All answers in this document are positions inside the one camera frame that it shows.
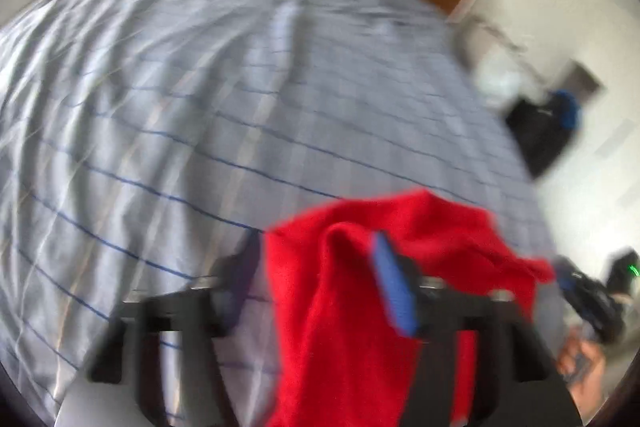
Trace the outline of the person's right hand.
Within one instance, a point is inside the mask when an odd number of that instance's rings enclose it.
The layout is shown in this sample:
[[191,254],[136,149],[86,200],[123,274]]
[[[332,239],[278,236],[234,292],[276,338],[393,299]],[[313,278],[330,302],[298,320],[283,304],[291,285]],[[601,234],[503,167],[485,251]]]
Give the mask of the person's right hand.
[[605,356],[601,347],[572,332],[560,351],[556,368],[567,378],[567,388],[582,418],[590,418],[603,400]]

